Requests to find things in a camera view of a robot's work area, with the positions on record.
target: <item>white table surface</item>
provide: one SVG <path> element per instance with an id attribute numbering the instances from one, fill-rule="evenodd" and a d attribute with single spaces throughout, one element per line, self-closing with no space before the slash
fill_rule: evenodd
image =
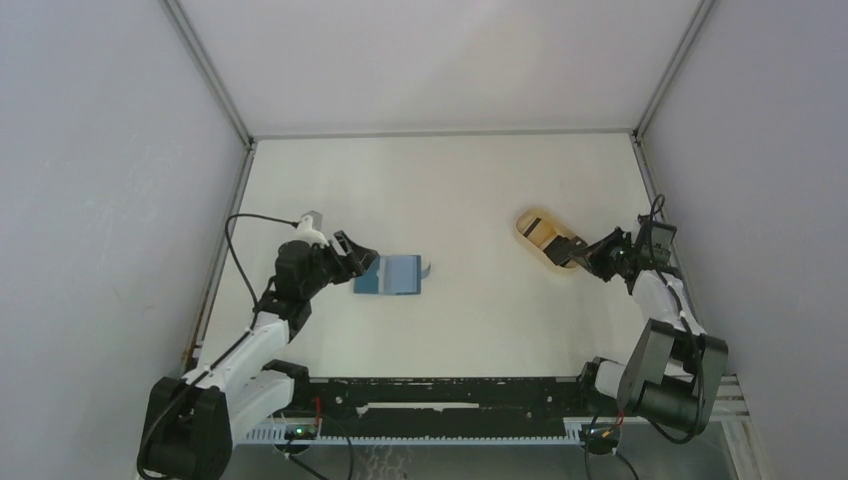
<path id="1" fill-rule="evenodd" d="M 549 271 L 513 235 L 540 205 L 589 242 L 648 210 L 625 134 L 389 137 L 259 142 L 241 211 L 324 215 L 382 254 L 432 262 L 419 296 L 330 286 L 279 358 L 315 377 L 573 376 L 596 355 L 626 362 L 644 326 L 624 283 Z M 240 219 L 234 242 L 252 283 L 273 274 L 292 229 Z M 250 321 L 227 260 L 201 363 Z"/>

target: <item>red wire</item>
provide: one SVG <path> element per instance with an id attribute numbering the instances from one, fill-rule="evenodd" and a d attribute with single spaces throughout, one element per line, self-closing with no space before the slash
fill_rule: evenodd
<path id="1" fill-rule="evenodd" d="M 321 421 L 321 397 L 315 397 L 313 399 L 315 401 L 315 426 L 318 427 L 318 423 Z"/>

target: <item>metal frame edge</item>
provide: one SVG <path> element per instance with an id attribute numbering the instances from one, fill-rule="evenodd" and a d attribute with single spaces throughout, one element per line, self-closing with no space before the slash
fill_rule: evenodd
<path id="1" fill-rule="evenodd" d="M 651 98 L 648 100 L 648 104 L 645 106 L 645 110 L 642 112 L 642 116 L 639 117 L 639 122 L 636 124 L 634 134 L 639 140 L 645 136 L 648 127 L 651 126 L 651 122 L 654 120 L 657 110 L 659 110 L 660 105 L 671 89 L 671 86 L 677 78 L 683 63 L 692 51 L 692 47 L 698 40 L 704 25 L 706 25 L 706 22 L 710 18 L 710 14 L 715 9 L 717 3 L 718 0 L 701 0 L 695 8 L 695 12 L 692 14 L 692 18 L 689 20 L 689 24 L 686 26 L 686 30 L 680 38 L 680 42 L 677 44 L 677 48 L 674 49 L 674 53 L 671 55 L 671 59 L 668 61 L 668 64 L 660 77 L 660 81 L 654 88 L 654 92 L 651 94 Z"/>
<path id="2" fill-rule="evenodd" d="M 773 480 L 771 468 L 753 422 L 722 421 L 727 450 L 740 480 Z"/>
<path id="3" fill-rule="evenodd" d="M 203 47 L 203 43 L 200 41 L 200 37 L 198 37 L 197 32 L 192 26 L 182 3 L 180 0 L 159 0 L 159 3 L 162 5 L 163 10 L 165 10 L 165 13 L 171 20 L 171 24 L 174 26 L 174 29 L 176 29 L 180 39 L 182 39 L 183 45 L 186 47 L 189 56 L 200 71 L 201 76 L 206 82 L 206 85 L 209 87 L 209 90 L 212 92 L 212 95 L 215 97 L 215 100 L 218 102 L 218 105 L 227 116 L 227 120 L 229 120 L 233 130 L 236 132 L 236 135 L 238 135 L 245 147 L 250 148 L 253 142 L 250 132 L 248 131 L 244 120 L 242 120 L 238 109 L 236 109 L 230 93 L 224 86 L 223 81 L 221 81 L 221 77 L 215 69 L 212 60 L 209 58 L 209 54 Z"/>
<path id="4" fill-rule="evenodd" d="M 236 185 L 233 190 L 227 217 L 234 213 L 238 213 L 241 209 L 241 202 L 244 199 L 244 193 L 247 190 L 247 181 L 250 178 L 250 170 L 253 167 L 253 157 L 256 155 L 256 148 L 257 142 L 253 142 L 249 148 L 245 149 L 241 170 L 239 171 L 238 180 L 236 181 Z M 206 328 L 209 325 L 209 317 L 212 314 L 212 306 L 215 303 L 215 296 L 218 294 L 218 286 L 221 283 L 221 276 L 224 273 L 224 265 L 227 260 L 227 245 L 224 241 L 224 235 L 221 235 L 218 239 L 216 251 L 218 253 L 215 255 L 210 267 L 210 272 L 207 275 L 209 283 L 207 284 L 204 292 L 197 323 L 192 331 L 192 336 L 189 339 L 189 345 L 183 359 L 183 369 L 185 369 L 192 361 L 195 350 L 198 347 L 198 343 L 206 336 Z"/>
<path id="5" fill-rule="evenodd" d="M 409 130 L 350 133 L 305 133 L 291 135 L 256 135 L 255 140 L 330 140 L 339 138 L 403 138 L 403 137 L 470 137 L 492 135 L 560 135 L 601 134 L 632 132 L 632 128 L 548 128 L 548 129 L 492 129 L 492 130 Z"/>

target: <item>folded blue towel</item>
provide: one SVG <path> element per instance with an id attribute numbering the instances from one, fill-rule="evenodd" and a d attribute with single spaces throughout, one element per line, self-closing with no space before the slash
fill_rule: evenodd
<path id="1" fill-rule="evenodd" d="M 365 295 L 419 295 L 421 279 L 430 267 L 421 269 L 421 255 L 378 257 L 364 275 L 354 279 L 353 293 Z"/>

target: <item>cable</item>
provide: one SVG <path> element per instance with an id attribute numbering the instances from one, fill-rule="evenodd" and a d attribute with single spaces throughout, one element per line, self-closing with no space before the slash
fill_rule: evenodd
<path id="1" fill-rule="evenodd" d="M 586 466 L 586 478 L 588 480 L 593 479 L 592 469 L 589 467 L 589 442 L 592 440 L 593 431 L 595 430 L 595 424 L 598 422 L 598 417 L 599 415 L 595 415 L 594 417 L 592 417 L 592 422 L 589 423 L 589 429 L 586 431 L 586 439 L 583 444 L 583 464 Z M 618 418 L 616 418 L 616 422 L 613 423 L 613 425 L 609 429 L 607 429 L 607 432 L 612 432 L 613 430 L 619 427 L 620 425 L 618 424 Z M 633 474 L 633 478 L 635 480 L 639 480 L 639 474 L 636 473 L 636 469 L 633 468 L 633 464 L 631 464 L 630 461 L 624 458 L 622 454 L 618 453 L 618 449 L 613 450 L 613 452 L 614 456 L 617 456 L 622 462 L 624 462 L 624 464 L 630 470 L 630 473 Z"/>
<path id="2" fill-rule="evenodd" d="M 238 255 L 236 255 L 236 249 L 233 248 L 233 238 L 230 234 L 230 223 L 237 218 L 258 218 L 260 220 L 267 220 L 269 222 L 282 223 L 285 225 L 291 225 L 294 228 L 297 228 L 299 225 L 298 222 L 293 222 L 291 220 L 283 220 L 282 218 L 274 218 L 267 217 L 265 215 L 257 215 L 255 213 L 236 213 L 234 215 L 230 215 L 227 217 L 226 223 L 224 223 L 224 238 L 227 240 L 227 249 L 230 251 L 230 255 L 233 257 L 233 263 L 236 264 L 236 269 L 239 271 L 239 275 L 241 275 L 241 279 L 244 280 L 245 286 L 247 286 L 248 292 L 250 292 L 250 298 L 253 300 L 253 306 L 255 307 L 257 303 L 259 303 L 259 297 L 256 296 L 256 292 L 253 290 L 253 285 L 250 284 L 250 280 L 247 278 L 247 274 L 244 273 L 244 268 L 241 266 L 241 262 L 239 262 Z"/>
<path id="3" fill-rule="evenodd" d="M 619 460 L 621 460 L 622 462 L 624 462 L 624 464 L 627 466 L 627 468 L 629 468 L 629 469 L 630 469 L 630 473 L 632 473 L 632 474 L 633 474 L 633 478 L 634 478 L 634 479 L 636 479 L 636 480 L 639 480 L 639 474 L 638 474 L 638 473 L 636 473 L 636 469 L 635 469 L 635 468 L 633 468 L 633 464 L 632 464 L 632 463 L 630 463 L 630 461 L 629 461 L 629 460 L 627 460 L 626 458 L 624 458 L 624 455 L 622 455 L 622 454 L 618 453 L 618 451 L 616 451 L 616 452 L 615 452 L 615 456 L 616 456 L 616 457 L 618 457 L 618 459 L 619 459 Z"/>
<path id="4" fill-rule="evenodd" d="M 692 327 L 689 326 L 689 321 L 686 320 L 686 317 L 683 314 L 683 302 L 680 300 L 680 296 L 677 294 L 677 291 L 672 288 L 671 284 L 666 280 L 665 275 L 659 270 L 657 267 L 657 259 L 654 256 L 654 242 L 651 238 L 651 232 L 654 227 L 654 220 L 657 215 L 662 212 L 663 207 L 665 206 L 665 195 L 659 194 L 654 197 L 654 201 L 651 202 L 651 213 L 648 216 L 648 225 L 647 225 L 647 241 L 648 241 L 648 252 L 651 257 L 651 263 L 653 264 L 654 271 L 659 276 L 660 280 L 665 284 L 668 292 L 671 294 L 671 297 L 674 299 L 674 303 L 677 306 L 677 313 L 680 317 L 680 321 L 683 324 L 683 328 L 686 329 L 686 334 L 689 338 L 690 348 L 692 348 L 692 357 L 695 362 L 695 373 L 698 376 L 698 404 L 695 410 L 695 421 L 693 422 L 692 427 L 686 432 L 686 435 L 683 438 L 675 438 L 672 437 L 668 432 L 663 430 L 656 422 L 651 422 L 651 425 L 660 433 L 666 440 L 671 443 L 682 445 L 684 443 L 688 443 L 690 440 L 695 438 L 697 435 L 698 425 L 701 423 L 701 417 L 703 415 L 704 409 L 704 367 L 701 364 L 701 356 L 698 354 L 698 341 L 695 338 L 695 334 L 692 333 Z"/>
<path id="5" fill-rule="evenodd" d="M 276 222 L 276 223 L 283 223 L 283 224 L 286 224 L 286 225 L 291 225 L 295 228 L 297 228 L 298 222 L 292 222 L 291 220 L 283 220 L 283 219 L 280 219 L 280 218 L 268 217 L 268 216 L 265 216 L 265 215 L 257 215 L 257 214 L 254 214 L 254 213 L 236 213 L 234 215 L 230 215 L 229 217 L 227 217 L 227 221 L 224 223 L 224 238 L 227 241 L 227 249 L 230 251 L 230 255 L 233 256 L 233 262 L 236 264 L 236 268 L 238 269 L 239 274 L 241 274 L 241 278 L 242 278 L 242 280 L 244 280 L 244 283 L 247 286 L 248 291 L 250 292 L 250 297 L 253 300 L 253 306 L 255 307 L 256 304 L 259 303 L 259 300 L 256 297 L 256 292 L 253 291 L 253 286 L 250 284 L 250 280 L 248 280 L 247 275 L 244 273 L 244 269 L 242 268 L 241 263 L 238 260 L 238 256 L 236 255 L 236 251 L 233 248 L 233 240 L 232 240 L 232 237 L 230 235 L 230 222 L 232 222 L 234 219 L 239 218 L 239 217 L 259 218 L 261 220 L 268 220 L 270 222 Z M 268 287 L 266 287 L 266 288 L 270 288 L 271 282 L 272 282 L 272 280 L 268 280 Z M 150 439 L 153 437 L 153 432 L 156 431 L 156 428 L 159 427 L 159 424 L 162 423 L 162 420 L 165 418 L 165 416 L 168 415 L 169 413 L 171 413 L 171 410 L 174 409 L 174 407 L 177 405 L 177 403 L 179 403 L 179 401 L 182 400 L 182 398 L 184 396 L 186 396 L 188 394 L 188 392 L 190 392 L 193 387 L 196 387 L 198 383 L 200 383 L 204 378 L 209 376 L 209 374 L 213 370 L 215 370 L 215 368 L 217 368 L 218 365 L 221 364 L 221 362 L 223 362 L 231 353 L 233 353 L 233 351 L 235 351 L 235 349 L 237 349 L 239 347 L 239 345 L 241 345 L 247 339 L 248 336 L 250 336 L 251 332 L 253 331 L 253 328 L 256 326 L 256 321 L 258 320 L 258 318 L 259 318 L 259 312 L 256 311 L 253 314 L 253 319 L 250 321 L 250 328 L 248 329 L 248 331 L 244 332 L 241 335 L 241 337 L 239 337 L 239 339 L 236 340 L 235 343 L 233 343 L 230 346 L 230 348 L 228 348 L 224 353 L 221 354 L 221 356 L 219 356 L 217 359 L 215 359 L 215 361 L 212 362 L 209 365 L 209 368 L 206 371 L 204 371 L 203 373 L 198 375 L 197 378 L 195 378 L 191 383 L 189 383 L 186 388 L 183 388 L 182 391 L 180 391 L 168 403 L 168 405 L 166 405 L 165 408 L 162 409 L 162 412 L 159 413 L 159 415 L 153 420 L 153 422 L 150 423 L 150 427 L 148 427 L 147 430 L 145 430 L 144 434 L 141 436 L 141 446 L 138 449 L 138 456 L 136 457 L 136 461 L 135 461 L 136 471 L 138 472 L 138 475 L 141 478 L 143 478 L 144 480 L 170 480 L 171 478 L 173 478 L 173 477 L 168 476 L 168 475 L 162 475 L 162 476 L 154 477 L 154 476 L 149 475 L 144 470 L 144 467 L 142 465 L 143 460 L 144 460 L 143 454 L 147 451 L 147 448 L 150 444 Z"/>
<path id="6" fill-rule="evenodd" d="M 589 423 L 589 430 L 586 431 L 586 440 L 583 443 L 583 464 L 586 466 L 586 478 L 592 480 L 592 469 L 589 468 L 589 439 L 592 438 L 592 430 L 595 429 L 595 424 L 598 422 L 598 415 L 592 417 L 592 422 Z"/>
<path id="7" fill-rule="evenodd" d="M 624 411 L 619 410 L 618 416 L 615 417 L 613 428 L 621 428 L 622 425 L 624 425 Z"/>
<path id="8" fill-rule="evenodd" d="M 291 462 L 292 462 L 292 463 L 294 463 L 294 464 L 295 464 L 295 465 L 297 465 L 298 467 L 300 467 L 300 468 L 302 468 L 302 469 L 306 470 L 307 472 L 311 473 L 311 474 L 312 474 L 312 476 L 313 476 L 313 477 L 315 477 L 315 478 L 318 478 L 318 479 L 320 479 L 320 480 L 330 480 L 329 478 L 325 477 L 324 475 L 321 475 L 320 473 L 318 473 L 318 472 L 317 472 L 314 468 L 312 468 L 312 467 L 310 467 L 309 465 L 307 465 L 307 464 L 305 464 L 305 463 L 301 462 L 301 461 L 300 461 L 297 457 L 295 457 L 294 455 L 288 455 L 288 454 L 286 454 L 286 460 L 291 460 Z"/>
<path id="9" fill-rule="evenodd" d="M 315 416 L 321 417 L 324 420 L 329 420 L 330 423 L 334 424 L 336 426 L 336 428 L 339 429 L 339 432 L 341 432 L 342 436 L 345 437 L 345 441 L 347 441 L 347 449 L 348 449 L 348 453 L 350 454 L 350 461 L 348 463 L 348 471 L 347 471 L 347 480 L 351 480 L 353 478 L 353 465 L 355 463 L 354 453 L 353 453 L 353 442 L 350 441 L 350 436 L 345 431 L 341 422 L 339 422 L 338 420 L 336 420 L 336 419 L 334 419 L 334 418 L 332 418 L 332 417 L 330 417 L 326 414 L 323 414 L 321 412 L 309 412 L 309 411 L 306 411 L 306 410 L 285 410 L 284 409 L 283 415 L 308 415 L 308 416 L 315 415 Z M 289 460 L 292 460 L 295 463 L 295 465 L 303 468 L 304 470 L 311 473 L 315 477 L 320 478 L 321 480 L 328 480 L 326 477 L 322 476 L 320 473 L 313 470 L 311 467 L 307 466 L 305 463 L 303 463 L 299 460 L 296 460 L 294 458 L 294 455 L 288 454 L 286 452 L 286 449 L 289 447 L 289 445 L 291 445 L 293 440 L 294 439 L 289 440 L 289 442 L 286 444 L 286 448 L 283 449 L 283 453 L 286 454 L 286 458 L 288 458 Z"/>

